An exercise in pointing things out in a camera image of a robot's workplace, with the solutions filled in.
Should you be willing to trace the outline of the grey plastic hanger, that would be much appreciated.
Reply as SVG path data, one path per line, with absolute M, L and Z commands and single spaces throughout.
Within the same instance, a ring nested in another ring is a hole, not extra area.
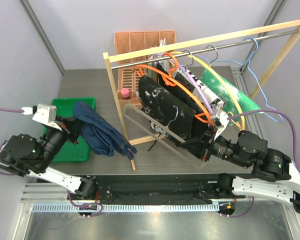
M 166 136 L 164 134 L 152 133 L 150 130 L 148 130 L 143 125 L 141 125 L 139 122 L 137 122 L 132 117 L 130 117 L 126 113 L 127 110 L 133 110 L 137 114 L 143 116 L 145 119 L 149 120 L 150 122 L 153 122 L 157 127 L 159 127 L 161 130 L 163 130 L 164 133 L 167 136 L 172 137 L 174 140 L 177 140 L 179 143 L 183 144 L 183 143 L 185 143 L 185 141 L 182 138 L 180 138 L 179 136 L 177 136 L 175 133 L 173 133 L 171 130 L 169 130 L 169 128 L 167 126 L 163 126 L 161 123 L 159 123 L 158 121 L 154 120 L 152 117 L 150 117 L 149 115 L 147 115 L 146 113 L 144 113 L 143 111 L 141 111 L 140 109 L 138 109 L 133 104 L 126 104 L 123 107 L 123 109 L 121 110 L 121 113 L 122 113 L 123 117 L 125 119 L 129 120 L 130 122 L 132 122 L 135 126 L 139 127 L 143 132 L 145 132 L 146 134 L 148 134 L 147 136 L 143 136 L 143 137 L 139 137 L 139 138 L 135 138 L 135 139 L 129 140 L 130 144 L 132 144 L 133 146 L 135 146 L 135 145 L 141 145 L 141 144 L 145 144 L 145 143 L 149 143 L 151 141 L 157 140 L 159 143 L 161 143 L 163 146 L 165 146 L 167 149 L 169 149 L 175 155 L 177 155 L 178 157 L 180 157 L 181 159 L 183 159 L 188 164 L 194 166 L 195 168 L 203 169 L 207 165 L 206 162 L 202 162 L 202 161 L 200 162 L 199 160 L 190 159 L 190 158 L 184 156 L 175 147 L 173 147 L 172 145 L 169 145 L 167 142 L 165 142 Z

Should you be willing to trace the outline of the blue denim trousers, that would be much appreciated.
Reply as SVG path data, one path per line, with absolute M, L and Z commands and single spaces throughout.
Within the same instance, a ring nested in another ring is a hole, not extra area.
M 83 122 L 80 135 L 95 154 L 113 157 L 118 152 L 129 160 L 134 159 L 137 149 L 90 105 L 78 101 L 72 112 Z

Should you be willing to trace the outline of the black white-speckled trousers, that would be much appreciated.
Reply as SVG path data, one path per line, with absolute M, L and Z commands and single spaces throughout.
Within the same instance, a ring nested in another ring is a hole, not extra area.
M 137 92 L 143 112 L 183 140 L 191 138 L 194 109 L 146 75 L 139 79 Z

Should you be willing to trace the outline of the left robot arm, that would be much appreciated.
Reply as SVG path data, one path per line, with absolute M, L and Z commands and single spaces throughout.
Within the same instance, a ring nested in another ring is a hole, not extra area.
M 0 147 L 0 169 L 57 184 L 80 199 L 91 200 L 97 192 L 91 177 L 73 176 L 50 167 L 66 142 L 78 144 L 82 127 L 83 122 L 75 117 L 58 116 L 56 127 L 48 125 L 39 140 L 24 133 L 11 136 Z

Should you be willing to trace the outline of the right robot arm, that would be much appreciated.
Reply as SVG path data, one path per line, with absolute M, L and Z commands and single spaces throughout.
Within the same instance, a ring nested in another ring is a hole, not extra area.
M 293 206 L 300 214 L 300 173 L 291 158 L 279 150 L 269 148 L 268 141 L 242 130 L 236 143 L 223 136 L 215 137 L 209 127 L 202 135 L 176 146 L 206 162 L 214 156 L 251 173 L 235 175 L 220 173 L 215 183 L 199 187 L 204 200 L 257 197 Z

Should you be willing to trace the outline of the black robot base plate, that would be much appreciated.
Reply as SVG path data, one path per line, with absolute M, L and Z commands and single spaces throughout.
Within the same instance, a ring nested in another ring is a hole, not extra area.
M 195 205 L 234 199 L 232 174 L 92 175 L 96 189 L 89 197 L 106 205 Z

